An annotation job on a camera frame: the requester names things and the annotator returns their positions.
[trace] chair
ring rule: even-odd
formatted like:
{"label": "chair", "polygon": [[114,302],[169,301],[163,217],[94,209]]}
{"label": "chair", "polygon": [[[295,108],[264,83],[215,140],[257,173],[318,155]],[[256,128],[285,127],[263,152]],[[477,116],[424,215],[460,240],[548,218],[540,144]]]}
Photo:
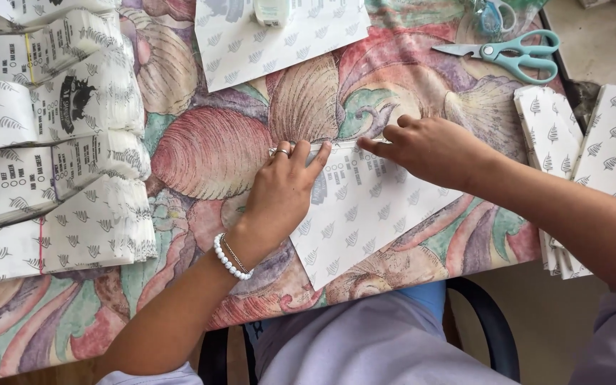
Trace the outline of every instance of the chair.
{"label": "chair", "polygon": [[[491,369],[519,382],[519,358],[515,339],[508,321],[489,293],[467,278],[456,277],[446,281],[446,287],[460,293],[474,309],[489,346]],[[244,330],[244,345],[248,363],[250,385],[257,385],[256,360],[253,347]],[[227,333],[228,329],[211,330],[203,337],[199,376],[205,385],[227,385]]]}

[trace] white beaded bracelet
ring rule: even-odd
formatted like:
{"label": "white beaded bracelet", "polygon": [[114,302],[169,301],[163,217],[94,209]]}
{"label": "white beaded bracelet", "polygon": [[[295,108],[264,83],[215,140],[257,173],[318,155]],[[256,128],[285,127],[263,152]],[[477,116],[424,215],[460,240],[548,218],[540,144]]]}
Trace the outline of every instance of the white beaded bracelet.
{"label": "white beaded bracelet", "polygon": [[225,268],[229,271],[229,273],[236,278],[239,278],[239,281],[246,281],[247,279],[253,276],[253,269],[247,273],[243,273],[240,270],[237,270],[236,267],[232,266],[232,262],[225,256],[225,252],[222,251],[222,247],[220,246],[220,239],[224,236],[225,233],[219,233],[216,235],[216,238],[213,239],[213,250],[215,250],[218,255],[218,259],[225,266]]}

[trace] person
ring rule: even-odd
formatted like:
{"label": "person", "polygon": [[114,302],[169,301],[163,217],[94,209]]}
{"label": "person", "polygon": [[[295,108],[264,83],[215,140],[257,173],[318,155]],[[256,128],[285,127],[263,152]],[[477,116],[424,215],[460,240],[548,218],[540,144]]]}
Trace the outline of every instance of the person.
{"label": "person", "polygon": [[[358,145],[418,178],[523,216],[614,288],[600,302],[595,333],[570,384],[616,384],[616,198],[510,160],[442,118],[404,115],[383,135],[390,143],[359,138]],[[306,215],[330,144],[306,166],[309,148],[303,140],[293,149],[281,142],[284,151],[256,174],[245,213],[226,235],[244,267],[260,263]],[[98,361],[94,380],[201,384],[188,356],[236,282],[209,250],[125,326]],[[434,301],[414,297],[393,291],[272,320],[256,342],[260,383],[515,383],[448,344],[438,311],[430,309]]]}

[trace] teal scissors handle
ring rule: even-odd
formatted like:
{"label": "teal scissors handle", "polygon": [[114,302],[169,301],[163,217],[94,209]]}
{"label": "teal scissors handle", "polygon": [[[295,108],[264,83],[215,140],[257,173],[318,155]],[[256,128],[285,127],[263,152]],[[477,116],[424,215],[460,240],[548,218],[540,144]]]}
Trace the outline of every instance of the teal scissors handle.
{"label": "teal scissors handle", "polygon": [[[533,35],[547,37],[553,45],[522,45],[522,40]],[[560,48],[560,38],[553,31],[535,30],[506,42],[485,44],[482,46],[480,54],[484,60],[501,65],[523,82],[544,84],[555,78],[558,74],[558,66],[551,60],[539,59],[538,57],[531,57],[531,55],[550,55],[557,51],[558,48]],[[506,50],[515,51],[519,56],[508,57],[502,55],[501,51]],[[546,70],[550,73],[550,76],[547,79],[534,79],[526,75],[519,66]]]}

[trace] scissors blade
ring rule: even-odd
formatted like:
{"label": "scissors blade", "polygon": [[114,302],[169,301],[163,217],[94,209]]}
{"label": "scissors blade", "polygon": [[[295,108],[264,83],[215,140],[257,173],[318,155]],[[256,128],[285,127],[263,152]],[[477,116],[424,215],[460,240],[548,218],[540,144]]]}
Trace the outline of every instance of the scissors blade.
{"label": "scissors blade", "polygon": [[479,54],[479,50],[481,49],[480,44],[446,44],[446,45],[435,45],[432,47],[437,51],[450,53],[451,55],[456,56],[465,56],[468,53],[472,54],[472,57],[477,57],[481,59],[481,55]]}

